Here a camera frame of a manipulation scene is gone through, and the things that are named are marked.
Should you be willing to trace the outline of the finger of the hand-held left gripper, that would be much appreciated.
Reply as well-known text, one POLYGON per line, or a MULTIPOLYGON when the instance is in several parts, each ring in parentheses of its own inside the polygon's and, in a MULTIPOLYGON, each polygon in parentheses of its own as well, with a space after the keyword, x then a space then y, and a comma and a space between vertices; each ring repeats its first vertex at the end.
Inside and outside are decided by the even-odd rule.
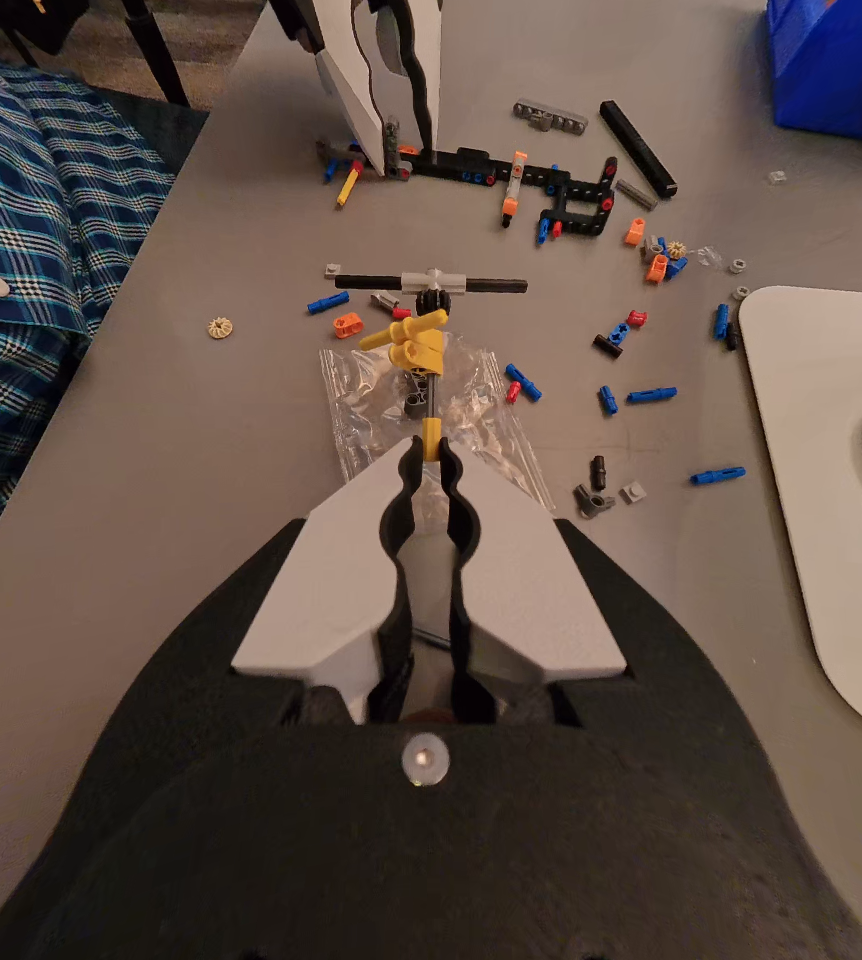
POLYGON ((322 41, 316 60, 322 77, 341 102, 341 111, 378 176, 384 177, 385 124, 371 87, 371 70, 358 41, 351 1, 314 1, 322 41))
POLYGON ((438 1, 393 1, 401 63, 413 94, 413 114, 424 150, 437 149, 441 64, 438 1))

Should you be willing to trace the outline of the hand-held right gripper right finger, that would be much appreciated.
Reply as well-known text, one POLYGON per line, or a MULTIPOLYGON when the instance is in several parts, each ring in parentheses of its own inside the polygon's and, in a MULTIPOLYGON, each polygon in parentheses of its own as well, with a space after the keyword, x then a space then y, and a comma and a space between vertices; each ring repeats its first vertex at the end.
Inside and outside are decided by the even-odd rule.
POLYGON ((454 546, 451 705, 490 724, 498 702, 628 664, 553 516, 463 445, 439 445, 454 546))

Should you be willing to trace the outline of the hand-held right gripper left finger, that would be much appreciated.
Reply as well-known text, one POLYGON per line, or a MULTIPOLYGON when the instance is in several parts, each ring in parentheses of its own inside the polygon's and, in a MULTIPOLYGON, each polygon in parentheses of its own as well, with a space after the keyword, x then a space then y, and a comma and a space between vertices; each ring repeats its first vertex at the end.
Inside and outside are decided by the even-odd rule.
POLYGON ((398 554, 414 531, 420 485, 421 438, 414 436, 312 510, 232 668, 338 690, 358 723, 396 721, 413 673, 398 554))

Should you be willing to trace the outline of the black lego chassis frame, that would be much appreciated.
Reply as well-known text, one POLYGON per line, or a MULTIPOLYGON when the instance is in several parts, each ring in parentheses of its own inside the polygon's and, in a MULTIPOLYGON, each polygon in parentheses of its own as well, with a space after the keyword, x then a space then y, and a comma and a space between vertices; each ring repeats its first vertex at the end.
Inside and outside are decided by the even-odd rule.
POLYGON ((540 189, 549 198, 549 206, 540 212, 536 223, 538 246, 563 234, 597 237, 605 230, 614 206, 614 180, 617 160, 605 161, 601 177, 596 181, 572 178, 557 166, 531 165, 528 156, 518 150, 511 161, 492 158, 485 150, 461 148, 456 151, 418 150, 400 142, 400 124, 391 116, 385 123, 383 146, 384 173, 379 173, 356 141, 343 146, 319 139, 317 157, 324 165, 323 179, 330 183, 337 174, 348 174, 347 185, 361 179, 384 178, 406 182, 415 176, 433 178, 473 186, 504 185, 501 225, 508 228, 520 206, 521 189, 540 189))

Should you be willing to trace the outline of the yellow lego steering assembly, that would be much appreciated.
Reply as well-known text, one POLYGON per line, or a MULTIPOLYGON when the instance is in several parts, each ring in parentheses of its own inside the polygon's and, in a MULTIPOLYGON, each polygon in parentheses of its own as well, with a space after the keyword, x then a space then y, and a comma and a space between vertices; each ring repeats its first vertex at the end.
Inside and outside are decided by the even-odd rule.
POLYGON ((396 319, 381 333, 366 338, 361 350, 387 347, 389 360, 426 381, 426 420, 437 414, 437 380, 443 375, 443 328, 448 323, 452 300, 467 294, 527 293, 529 282, 522 278, 469 277, 463 273, 429 268, 401 274, 339 272, 333 279, 341 290, 385 289, 414 297, 410 317, 396 319))

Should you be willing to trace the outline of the long black lego beam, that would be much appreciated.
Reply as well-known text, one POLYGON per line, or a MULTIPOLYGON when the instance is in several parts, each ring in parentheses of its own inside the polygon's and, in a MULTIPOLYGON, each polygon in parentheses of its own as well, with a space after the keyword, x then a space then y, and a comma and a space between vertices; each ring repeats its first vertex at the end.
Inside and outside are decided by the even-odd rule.
POLYGON ((616 102, 600 103, 599 114, 632 163, 653 188, 657 198, 668 201, 677 195, 677 182, 616 102))

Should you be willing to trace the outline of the black chair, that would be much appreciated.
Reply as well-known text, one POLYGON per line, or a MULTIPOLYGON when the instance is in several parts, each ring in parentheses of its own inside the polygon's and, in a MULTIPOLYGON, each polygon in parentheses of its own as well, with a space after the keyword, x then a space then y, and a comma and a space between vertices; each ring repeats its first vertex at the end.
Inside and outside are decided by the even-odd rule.
MULTIPOLYGON (((165 99, 187 107, 189 101, 175 63, 147 3, 121 1, 118 5, 165 99)), ((56 56, 77 20, 90 6, 88 1, 0 1, 0 33, 26 65, 36 68, 38 63, 29 51, 29 44, 49 56, 56 56)))

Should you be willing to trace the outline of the clear plastic bag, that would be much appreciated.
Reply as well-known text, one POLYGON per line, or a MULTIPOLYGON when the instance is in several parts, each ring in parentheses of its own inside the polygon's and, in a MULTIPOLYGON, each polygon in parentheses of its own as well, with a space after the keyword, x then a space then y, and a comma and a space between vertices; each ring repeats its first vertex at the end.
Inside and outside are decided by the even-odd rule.
MULTIPOLYGON (((506 402, 509 382, 493 352, 445 334, 444 377, 437 385, 443 435, 463 446, 543 508, 556 507, 523 426, 506 402)), ((421 420, 402 410, 404 370, 388 351, 319 354, 332 431, 348 483, 401 440, 421 432, 421 420)))

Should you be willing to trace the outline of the white stand base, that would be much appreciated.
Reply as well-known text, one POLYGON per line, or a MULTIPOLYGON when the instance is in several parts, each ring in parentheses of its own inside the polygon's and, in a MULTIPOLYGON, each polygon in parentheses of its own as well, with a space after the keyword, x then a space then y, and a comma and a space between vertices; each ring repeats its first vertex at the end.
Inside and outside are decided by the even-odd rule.
POLYGON ((739 322, 817 654, 862 716, 862 293, 772 286, 739 322))

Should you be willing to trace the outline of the blue plastic bin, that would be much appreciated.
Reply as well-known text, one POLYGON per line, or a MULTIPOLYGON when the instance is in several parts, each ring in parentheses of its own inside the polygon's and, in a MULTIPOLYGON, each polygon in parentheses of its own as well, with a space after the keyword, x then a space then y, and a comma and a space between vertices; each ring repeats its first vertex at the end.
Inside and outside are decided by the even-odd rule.
POLYGON ((862 1, 769 1, 777 126, 862 140, 862 1))

